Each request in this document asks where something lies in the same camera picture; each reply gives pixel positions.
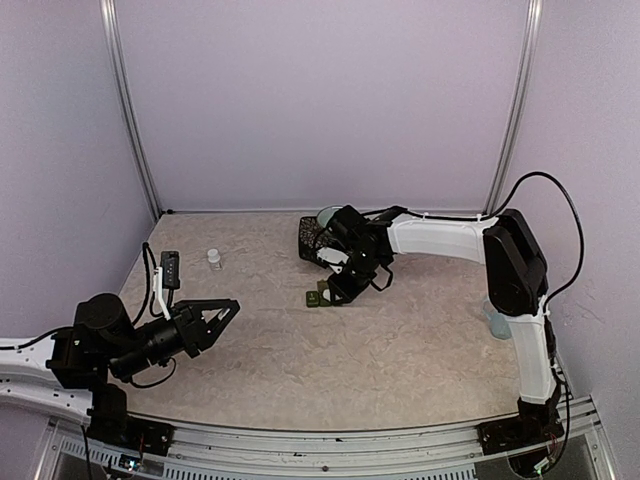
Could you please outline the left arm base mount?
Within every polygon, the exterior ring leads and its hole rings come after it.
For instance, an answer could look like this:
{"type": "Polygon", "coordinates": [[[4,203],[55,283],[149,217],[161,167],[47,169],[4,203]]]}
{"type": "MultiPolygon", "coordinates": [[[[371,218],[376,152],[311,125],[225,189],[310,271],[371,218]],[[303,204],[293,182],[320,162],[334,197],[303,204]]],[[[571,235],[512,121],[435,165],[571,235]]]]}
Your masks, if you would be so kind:
{"type": "Polygon", "coordinates": [[[87,409],[90,439],[142,455],[168,455],[175,432],[171,424],[130,415],[126,392],[113,384],[92,388],[90,392],[91,406],[87,409]]]}

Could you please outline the green three-compartment pill box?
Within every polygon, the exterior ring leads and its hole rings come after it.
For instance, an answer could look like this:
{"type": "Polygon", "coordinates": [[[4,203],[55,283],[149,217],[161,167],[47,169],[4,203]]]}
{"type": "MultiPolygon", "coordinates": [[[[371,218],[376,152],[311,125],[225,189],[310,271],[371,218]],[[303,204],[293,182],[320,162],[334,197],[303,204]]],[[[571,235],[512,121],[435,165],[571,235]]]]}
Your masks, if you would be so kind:
{"type": "Polygon", "coordinates": [[[323,308],[333,305],[329,284],[325,280],[318,281],[315,290],[305,292],[307,308],[323,308]]]}

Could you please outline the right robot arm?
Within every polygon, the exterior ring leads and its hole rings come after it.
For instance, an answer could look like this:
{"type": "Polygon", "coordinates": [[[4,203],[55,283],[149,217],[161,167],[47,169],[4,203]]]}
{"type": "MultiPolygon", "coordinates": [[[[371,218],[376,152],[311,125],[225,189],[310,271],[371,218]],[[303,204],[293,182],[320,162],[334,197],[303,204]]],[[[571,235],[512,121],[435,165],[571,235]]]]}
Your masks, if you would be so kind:
{"type": "Polygon", "coordinates": [[[392,429],[515,414],[535,442],[560,394],[544,318],[547,264],[524,217],[437,220],[350,206],[313,239],[323,298],[341,316],[339,429],[392,429]]]}

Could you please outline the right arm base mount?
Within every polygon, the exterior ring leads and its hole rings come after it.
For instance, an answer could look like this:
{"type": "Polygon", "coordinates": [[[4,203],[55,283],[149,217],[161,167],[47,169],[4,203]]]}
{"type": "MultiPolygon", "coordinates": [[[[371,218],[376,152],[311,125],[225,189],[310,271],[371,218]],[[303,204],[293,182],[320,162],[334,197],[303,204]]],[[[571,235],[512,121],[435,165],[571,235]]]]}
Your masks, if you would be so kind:
{"type": "Polygon", "coordinates": [[[479,443],[484,455],[492,455],[550,441],[561,437],[564,428],[557,410],[557,400],[534,404],[519,399],[514,416],[480,423],[479,443]]]}

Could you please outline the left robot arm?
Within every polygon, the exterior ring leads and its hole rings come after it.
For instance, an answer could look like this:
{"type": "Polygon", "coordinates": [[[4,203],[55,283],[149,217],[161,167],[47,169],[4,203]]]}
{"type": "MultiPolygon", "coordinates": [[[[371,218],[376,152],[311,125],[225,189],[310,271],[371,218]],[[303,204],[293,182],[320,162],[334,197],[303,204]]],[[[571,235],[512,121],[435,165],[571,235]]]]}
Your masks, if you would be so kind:
{"type": "Polygon", "coordinates": [[[36,385],[39,402],[57,401],[99,422],[118,444],[133,443],[140,424],[120,386],[133,385],[151,367],[176,369],[181,353],[199,356],[239,311],[233,299],[182,300],[134,326],[117,295],[98,294],[77,306],[70,326],[32,340],[2,340],[1,391],[8,394],[13,380],[36,385]]]}

